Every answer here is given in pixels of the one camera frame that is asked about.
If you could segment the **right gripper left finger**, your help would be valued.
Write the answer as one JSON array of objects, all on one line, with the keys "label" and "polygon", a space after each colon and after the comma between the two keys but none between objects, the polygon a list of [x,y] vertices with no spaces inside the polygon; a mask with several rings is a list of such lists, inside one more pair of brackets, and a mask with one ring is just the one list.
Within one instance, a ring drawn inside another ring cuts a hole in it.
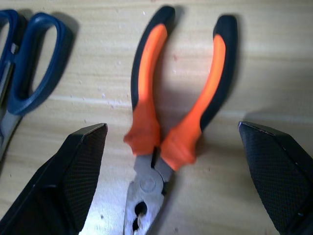
[{"label": "right gripper left finger", "polygon": [[0,235],[78,235],[97,188],[107,124],[68,135],[0,220]]}]

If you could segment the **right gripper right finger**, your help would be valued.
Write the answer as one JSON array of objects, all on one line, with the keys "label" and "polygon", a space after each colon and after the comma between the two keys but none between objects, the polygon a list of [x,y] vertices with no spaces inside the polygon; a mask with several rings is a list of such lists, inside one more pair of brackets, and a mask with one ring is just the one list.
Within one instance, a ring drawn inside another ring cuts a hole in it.
[{"label": "right gripper right finger", "polygon": [[313,235],[313,158],[289,134],[240,121],[254,186],[280,235]]}]

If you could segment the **orange black handled pliers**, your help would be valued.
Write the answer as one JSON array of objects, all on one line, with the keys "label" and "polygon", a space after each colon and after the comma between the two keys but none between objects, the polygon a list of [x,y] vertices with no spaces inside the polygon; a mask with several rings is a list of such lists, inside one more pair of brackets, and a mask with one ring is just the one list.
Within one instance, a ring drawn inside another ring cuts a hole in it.
[{"label": "orange black handled pliers", "polygon": [[196,143],[226,100],[234,76],[238,23],[223,14],[213,29],[213,57],[207,82],[189,113],[160,136],[153,96],[153,77],[162,47],[174,26],[176,11],[161,6],[138,43],[131,74],[133,123],[124,137],[135,155],[136,175],[130,182],[123,235],[147,235],[159,217],[176,171],[196,160]]}]

